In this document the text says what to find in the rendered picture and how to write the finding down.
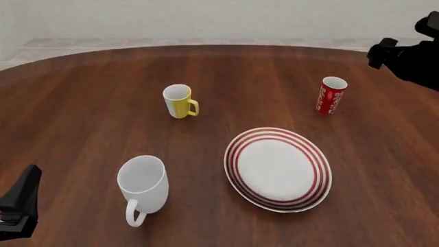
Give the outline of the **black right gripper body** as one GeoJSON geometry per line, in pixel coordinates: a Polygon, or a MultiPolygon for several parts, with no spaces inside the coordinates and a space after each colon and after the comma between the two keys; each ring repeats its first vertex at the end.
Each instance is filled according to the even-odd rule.
{"type": "Polygon", "coordinates": [[[383,38],[380,43],[373,45],[367,53],[368,65],[380,69],[386,60],[396,57],[399,52],[397,43],[393,38],[383,38]]]}

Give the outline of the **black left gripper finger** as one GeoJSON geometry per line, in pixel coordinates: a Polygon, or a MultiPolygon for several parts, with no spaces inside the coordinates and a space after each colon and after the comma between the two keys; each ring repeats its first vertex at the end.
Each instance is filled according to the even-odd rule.
{"type": "Polygon", "coordinates": [[[0,211],[36,211],[42,170],[28,165],[13,186],[0,197],[0,211]]]}

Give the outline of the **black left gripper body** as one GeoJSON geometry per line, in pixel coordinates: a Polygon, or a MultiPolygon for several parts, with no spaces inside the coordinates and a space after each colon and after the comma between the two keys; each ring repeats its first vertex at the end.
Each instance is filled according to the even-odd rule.
{"type": "Polygon", "coordinates": [[[30,238],[37,224],[36,209],[0,207],[0,240],[30,238]]]}

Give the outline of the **red mug with white lettering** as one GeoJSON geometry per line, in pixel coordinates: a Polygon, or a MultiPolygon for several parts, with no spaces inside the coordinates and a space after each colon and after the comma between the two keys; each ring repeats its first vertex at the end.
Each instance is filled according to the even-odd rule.
{"type": "Polygon", "coordinates": [[[342,78],[334,76],[325,77],[318,93],[318,100],[316,103],[316,110],[321,115],[332,115],[348,84],[342,78]]]}

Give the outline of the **large white mug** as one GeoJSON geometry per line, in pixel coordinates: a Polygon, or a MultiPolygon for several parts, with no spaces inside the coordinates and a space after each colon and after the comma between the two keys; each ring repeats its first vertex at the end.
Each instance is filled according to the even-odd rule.
{"type": "Polygon", "coordinates": [[[155,156],[137,156],[123,164],[117,184],[127,201],[126,222],[139,227],[146,215],[162,209],[169,195],[165,166],[155,156]]]}

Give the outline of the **white plate with red rings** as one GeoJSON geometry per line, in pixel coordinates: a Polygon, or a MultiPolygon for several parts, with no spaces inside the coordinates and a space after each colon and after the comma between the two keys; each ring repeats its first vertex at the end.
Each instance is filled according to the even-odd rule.
{"type": "Polygon", "coordinates": [[[332,185],[323,152],[302,135],[275,127],[249,129],[234,137],[224,153],[224,171],[239,195],[277,213],[316,207],[332,185]]]}

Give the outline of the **yellow and white mug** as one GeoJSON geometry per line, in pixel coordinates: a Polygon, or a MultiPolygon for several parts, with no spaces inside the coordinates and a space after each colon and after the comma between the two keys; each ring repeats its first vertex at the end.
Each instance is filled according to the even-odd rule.
{"type": "Polygon", "coordinates": [[[198,116],[198,102],[191,98],[191,88],[185,84],[173,84],[163,90],[169,114],[175,119],[184,119],[187,116],[198,116]]]}

